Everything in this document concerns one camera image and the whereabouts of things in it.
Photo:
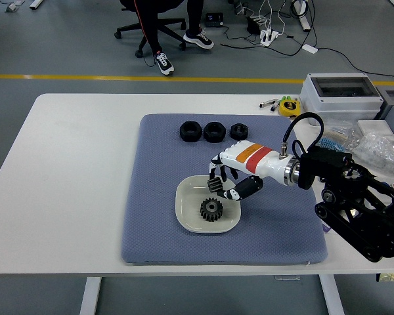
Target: black hex nut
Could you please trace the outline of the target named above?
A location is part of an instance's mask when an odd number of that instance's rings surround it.
[[[198,141],[202,133],[202,127],[197,121],[186,121],[179,127],[179,135],[187,142]]]
[[[226,135],[226,128],[217,121],[208,123],[203,130],[203,137],[210,143],[222,142]]]
[[[230,137],[236,141],[248,138],[248,127],[243,123],[236,123],[230,128]]]

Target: white table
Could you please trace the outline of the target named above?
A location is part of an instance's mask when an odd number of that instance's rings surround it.
[[[259,103],[276,96],[38,97],[0,170],[0,274],[232,276],[394,272],[394,258],[369,262],[333,233],[325,235],[328,258],[307,266],[133,266],[121,259],[123,216],[141,118],[155,113],[270,115],[270,110],[259,108]],[[316,137],[318,127],[302,121],[295,131],[307,146]],[[319,184],[315,192],[320,201]]]

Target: chair wheel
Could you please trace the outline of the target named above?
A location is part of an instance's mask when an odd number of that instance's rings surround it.
[[[135,54],[136,54],[137,58],[142,58],[143,57],[143,51],[141,49],[137,50]]]

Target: tape measure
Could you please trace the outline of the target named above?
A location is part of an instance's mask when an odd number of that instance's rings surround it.
[[[290,96],[283,96],[278,112],[285,117],[296,117],[301,113],[301,103],[298,100],[292,100]]]

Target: person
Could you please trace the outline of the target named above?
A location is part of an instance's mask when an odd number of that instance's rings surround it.
[[[158,5],[164,5],[164,3],[168,1],[178,1],[179,3],[183,2],[183,0],[134,0],[143,34],[152,49],[155,62],[158,64],[160,71],[164,75],[172,73],[174,71],[174,67],[159,44],[157,23],[158,12],[164,11],[163,9],[160,10]],[[200,27],[203,5],[204,0],[187,0],[186,9],[188,13],[189,29],[186,30],[183,38],[187,43],[197,44],[203,49],[211,49],[214,44],[204,35],[204,32]]]

